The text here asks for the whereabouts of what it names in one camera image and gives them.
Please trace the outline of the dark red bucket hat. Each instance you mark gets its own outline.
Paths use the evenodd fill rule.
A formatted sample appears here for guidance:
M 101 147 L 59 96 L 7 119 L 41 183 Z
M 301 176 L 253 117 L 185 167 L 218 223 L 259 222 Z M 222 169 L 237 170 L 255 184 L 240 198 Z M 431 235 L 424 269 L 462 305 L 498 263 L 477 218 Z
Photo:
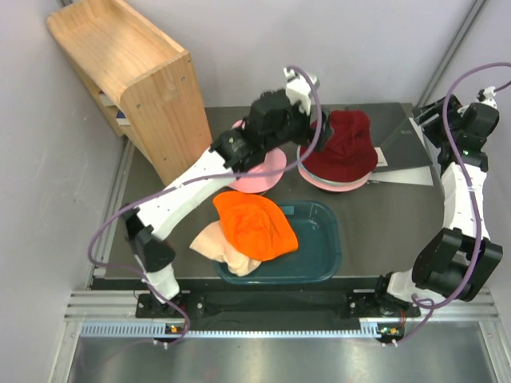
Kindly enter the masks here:
M 314 151 L 302 165 L 321 179 L 350 183 L 376 169 L 378 154 L 370 138 L 370 119 L 362 110 L 335 110 L 327 119 L 332 136 L 323 150 Z

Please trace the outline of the orange bucket hat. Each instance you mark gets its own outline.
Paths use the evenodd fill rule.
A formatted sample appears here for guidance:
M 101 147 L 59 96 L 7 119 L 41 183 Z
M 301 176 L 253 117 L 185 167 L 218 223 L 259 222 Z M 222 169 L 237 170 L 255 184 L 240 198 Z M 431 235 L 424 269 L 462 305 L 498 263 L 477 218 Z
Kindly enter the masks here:
M 226 240 L 250 259 L 269 262 L 299 249 L 295 231 L 272 200 L 225 191 L 214 197 L 213 205 Z

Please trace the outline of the peach bucket hat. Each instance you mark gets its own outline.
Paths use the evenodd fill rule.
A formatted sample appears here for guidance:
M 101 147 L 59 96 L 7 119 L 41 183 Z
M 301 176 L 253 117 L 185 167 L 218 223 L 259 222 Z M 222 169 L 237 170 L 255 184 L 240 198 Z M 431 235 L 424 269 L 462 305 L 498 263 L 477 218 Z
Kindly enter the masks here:
M 189 248 L 207 259 L 224 263 L 231 273 L 239 277 L 249 275 L 262 263 L 237 251 L 226 239 L 220 221 L 207 225 L 194 238 Z

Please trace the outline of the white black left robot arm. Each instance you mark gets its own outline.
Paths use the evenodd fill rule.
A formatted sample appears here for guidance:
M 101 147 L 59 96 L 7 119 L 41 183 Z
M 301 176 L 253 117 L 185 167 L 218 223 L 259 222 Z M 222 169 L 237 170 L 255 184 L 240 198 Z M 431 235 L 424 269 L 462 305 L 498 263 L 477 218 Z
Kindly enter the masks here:
M 295 91 L 285 89 L 284 99 L 291 103 L 291 106 L 299 107 L 299 116 L 311 116 L 312 98 L 317 102 L 317 90 Z M 189 213 L 199 207 L 208 197 L 214 195 L 221 188 L 231 185 L 235 176 L 242 180 L 259 180 L 282 176 L 284 171 L 298 168 L 299 174 L 305 176 L 307 182 L 311 181 L 313 186 L 329 192 L 350 192 L 360 188 L 368 182 L 387 182 L 395 184 L 410 184 L 433 186 L 433 177 L 430 167 L 408 168 L 391 172 L 369 172 L 359 180 L 350 183 L 336 183 L 313 176 L 302 165 L 297 149 L 297 160 L 291 163 L 289 168 L 277 168 L 266 172 L 234 173 L 224 167 L 224 160 L 220 154 L 212 148 L 208 148 L 185 173 L 175 179 L 165 189 L 135 202 L 135 207 L 140 210 L 135 213 L 135 218 L 142 222 L 143 228 L 151 227 L 150 239 L 155 239 L 156 244 L 162 243 L 171 234 L 176 225 Z M 220 171 L 220 174 L 206 174 L 209 171 Z M 148 287 L 153 288 L 157 293 L 153 299 L 153 306 L 164 316 L 173 316 L 181 305 L 179 296 L 180 288 L 174 270 L 172 260 L 164 260 L 163 266 L 157 266 L 156 271 L 149 271 L 149 261 L 142 260 L 142 250 L 133 250 L 144 276 L 142 281 Z

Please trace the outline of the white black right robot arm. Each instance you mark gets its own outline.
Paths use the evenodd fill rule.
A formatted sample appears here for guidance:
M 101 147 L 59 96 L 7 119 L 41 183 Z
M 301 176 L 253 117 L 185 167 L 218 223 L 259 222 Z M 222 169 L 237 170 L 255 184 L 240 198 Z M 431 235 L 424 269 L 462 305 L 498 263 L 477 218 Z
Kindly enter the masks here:
M 410 270 L 378 280 L 372 303 L 384 316 L 418 300 L 438 305 L 451 294 L 472 301 L 503 256 L 502 247 L 490 240 L 483 213 L 489 162 L 482 149 L 500 119 L 493 92 L 482 90 L 468 105 L 455 96 L 441 99 L 414 109 L 412 116 L 440 151 L 444 217 Z

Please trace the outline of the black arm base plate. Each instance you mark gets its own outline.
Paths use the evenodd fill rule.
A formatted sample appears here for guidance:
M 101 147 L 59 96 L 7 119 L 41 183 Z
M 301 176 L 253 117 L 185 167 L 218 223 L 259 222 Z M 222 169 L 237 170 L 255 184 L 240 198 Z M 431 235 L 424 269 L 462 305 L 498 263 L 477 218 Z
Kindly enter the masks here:
M 340 318 L 416 318 L 409 303 L 379 302 L 372 292 L 345 290 L 185 291 L 172 299 L 190 318 L 224 313 L 312 312 Z

